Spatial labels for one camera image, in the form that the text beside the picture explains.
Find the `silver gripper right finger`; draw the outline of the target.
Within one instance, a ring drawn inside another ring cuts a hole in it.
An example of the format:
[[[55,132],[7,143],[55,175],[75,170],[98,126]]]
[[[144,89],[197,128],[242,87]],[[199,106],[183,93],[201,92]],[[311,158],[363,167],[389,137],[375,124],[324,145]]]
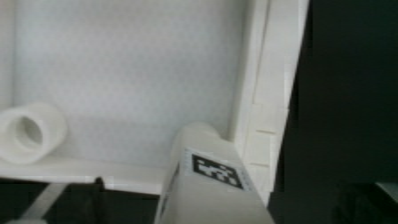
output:
[[[389,203],[398,204],[398,183],[377,182],[379,197]]]

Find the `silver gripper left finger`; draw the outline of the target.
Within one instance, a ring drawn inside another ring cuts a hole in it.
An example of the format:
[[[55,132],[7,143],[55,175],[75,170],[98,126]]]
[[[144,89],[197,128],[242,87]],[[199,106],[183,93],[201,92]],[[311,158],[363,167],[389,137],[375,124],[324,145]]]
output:
[[[48,224],[45,215],[50,211],[66,188],[66,183],[52,183],[46,186],[22,217],[14,220],[14,224]]]

